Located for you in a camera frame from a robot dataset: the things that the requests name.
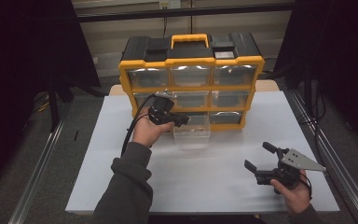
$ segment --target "wire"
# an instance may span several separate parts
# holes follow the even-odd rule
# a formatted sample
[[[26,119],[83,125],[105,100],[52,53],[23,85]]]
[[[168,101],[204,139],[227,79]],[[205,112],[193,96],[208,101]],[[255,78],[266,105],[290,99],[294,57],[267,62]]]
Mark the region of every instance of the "wire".
[[[141,118],[143,118],[144,116],[148,116],[149,114],[143,114],[141,116],[139,116],[139,118],[136,120],[136,122],[138,122]]]
[[[322,101],[322,105],[323,105],[323,113],[321,116],[319,116],[319,98]],[[326,104],[324,101],[324,95],[322,92],[322,88],[320,87],[320,85],[318,84],[318,89],[316,90],[316,99],[315,102],[312,104],[312,109],[315,108],[315,118],[313,118],[312,120],[309,121],[304,121],[304,122],[300,122],[301,120],[303,120],[305,118],[305,115],[307,115],[308,113],[302,113],[301,115],[296,117],[296,120],[298,122],[298,124],[310,124],[310,123],[314,123],[314,122],[318,122],[319,120],[321,120],[325,113],[326,113]]]
[[[130,142],[130,137],[132,135],[133,129],[135,128],[136,122],[138,122],[138,120],[140,119],[140,118],[138,119],[139,113],[141,113],[141,111],[144,108],[146,102],[149,99],[154,98],[154,97],[156,97],[155,94],[151,94],[151,95],[147,96],[146,99],[142,102],[142,104],[138,107],[138,111],[136,112],[135,116],[133,117],[133,120],[131,122],[130,128],[127,129],[127,135],[126,135],[126,138],[124,139],[123,148],[121,149],[121,156],[123,156],[124,152],[127,149],[127,144]]]
[[[300,174],[302,176],[304,176],[306,179],[307,179],[307,182],[306,183],[304,180],[300,179],[300,182],[305,185],[305,187],[307,187],[308,191],[310,192],[310,200],[312,200],[312,184],[310,183],[310,180],[307,178],[306,175],[303,175],[303,174]]]
[[[190,7],[193,7],[193,0],[190,1]],[[190,16],[190,34],[193,34],[193,16]]]
[[[46,110],[48,108],[48,106],[50,105],[50,102],[48,100],[48,97],[46,97],[45,101],[42,103],[42,105],[40,105],[37,109],[32,111],[32,114],[35,112],[43,112],[44,110]]]
[[[287,64],[285,67],[283,67],[282,69],[272,72],[268,77],[266,77],[265,79],[275,79],[278,77],[284,77],[285,75],[283,75],[282,73],[286,72],[287,70],[290,70],[292,67],[298,65],[298,63],[300,63],[300,60],[294,61],[292,63]]]
[[[162,38],[165,37],[165,32],[167,31],[167,23],[168,23],[168,19],[164,17],[164,32],[162,33]]]
[[[40,99],[42,99],[46,94],[48,94],[47,91],[43,92],[43,94],[39,97],[37,97],[37,99],[34,100],[34,103],[38,102]]]

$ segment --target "human hand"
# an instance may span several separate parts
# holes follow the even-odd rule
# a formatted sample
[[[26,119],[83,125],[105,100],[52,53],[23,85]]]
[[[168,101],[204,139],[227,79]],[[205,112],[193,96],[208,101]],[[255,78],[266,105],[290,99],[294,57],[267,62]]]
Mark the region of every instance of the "human hand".
[[[300,173],[300,178],[307,183],[305,170],[300,170]],[[270,184],[283,195],[290,216],[301,213],[310,206],[310,192],[304,184],[298,183],[293,189],[288,189],[276,179],[272,179]]]
[[[163,133],[168,132],[173,127],[173,122],[156,125],[149,119],[147,114],[148,108],[144,108],[133,130],[132,141],[146,147],[151,147]]]

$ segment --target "wall outlet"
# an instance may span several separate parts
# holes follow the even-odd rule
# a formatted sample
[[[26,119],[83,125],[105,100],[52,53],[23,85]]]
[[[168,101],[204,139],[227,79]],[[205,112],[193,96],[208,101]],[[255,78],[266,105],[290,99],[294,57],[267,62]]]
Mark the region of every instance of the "wall outlet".
[[[181,8],[180,0],[159,1],[159,9]]]
[[[159,9],[168,9],[170,7],[170,1],[159,1]]]

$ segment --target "plastic drawer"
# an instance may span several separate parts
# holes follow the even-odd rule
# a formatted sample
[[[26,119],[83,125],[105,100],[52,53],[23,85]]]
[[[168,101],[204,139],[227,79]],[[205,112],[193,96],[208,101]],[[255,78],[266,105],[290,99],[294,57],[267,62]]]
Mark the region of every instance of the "plastic drawer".
[[[207,148],[211,127],[206,113],[186,113],[190,116],[187,125],[173,128],[175,143],[182,149]]]
[[[209,85],[210,66],[179,66],[171,69],[173,86],[205,86]]]
[[[175,107],[201,107],[208,105],[208,91],[174,91]]]
[[[212,91],[212,107],[244,107],[248,91]]]
[[[210,112],[211,124],[240,124],[242,111]]]
[[[139,87],[167,87],[168,70],[166,68],[140,68],[127,70],[131,85]]]
[[[252,85],[256,65],[216,66],[213,70],[214,85]]]
[[[136,104],[139,106],[142,105],[144,100],[147,98],[147,96],[153,94],[153,92],[150,93],[134,93],[133,97],[135,97]],[[144,106],[151,106],[153,104],[154,98],[149,99]]]

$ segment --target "metal rail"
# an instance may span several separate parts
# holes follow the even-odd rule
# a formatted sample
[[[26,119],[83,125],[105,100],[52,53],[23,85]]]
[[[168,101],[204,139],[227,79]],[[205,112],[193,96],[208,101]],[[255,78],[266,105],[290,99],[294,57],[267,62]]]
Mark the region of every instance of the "metal rail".
[[[31,21],[70,21],[70,22],[94,22],[94,21],[125,21],[137,19],[153,19],[168,17],[185,17],[185,16],[205,16],[218,14],[234,14],[234,13],[250,13],[250,12],[269,12],[269,11],[288,11],[294,7],[319,7],[320,2],[295,4],[262,4],[237,7],[191,7],[177,8],[167,10],[147,10],[120,13],[104,13],[104,14],[84,14],[76,17],[48,17],[48,18],[31,18]]]
[[[298,92],[291,92],[291,94],[300,113],[304,113],[304,117],[306,121],[309,123],[308,127],[310,128],[310,131],[315,135],[317,124],[315,125],[313,122],[310,122],[311,118],[306,113],[303,99],[301,98]],[[351,177],[348,170],[345,168],[345,165],[342,163],[341,159],[339,158],[338,154],[334,150],[333,146],[327,140],[326,136],[324,135],[324,132],[319,127],[318,127],[317,140],[322,149],[322,152],[324,153],[324,155],[332,165],[334,171],[337,174],[339,181],[341,182],[345,190],[348,192],[353,204],[356,206],[358,210],[358,185],[356,184],[355,180]]]
[[[48,141],[46,142],[45,148],[42,151],[42,154],[37,162],[36,167],[34,168],[34,172],[31,175],[31,179],[29,180],[25,191],[22,193],[19,202],[16,205],[16,209],[14,210],[8,224],[22,224],[28,214],[28,211],[31,207],[31,203],[36,195],[36,192],[39,188],[40,181],[42,179],[43,173],[45,173],[46,167],[48,165],[48,160],[50,159],[51,153],[53,152],[55,145],[60,136],[63,122],[68,117],[69,111],[71,108],[71,104],[65,104],[62,114],[62,119],[60,120],[57,128],[53,133],[51,133],[48,137]]]

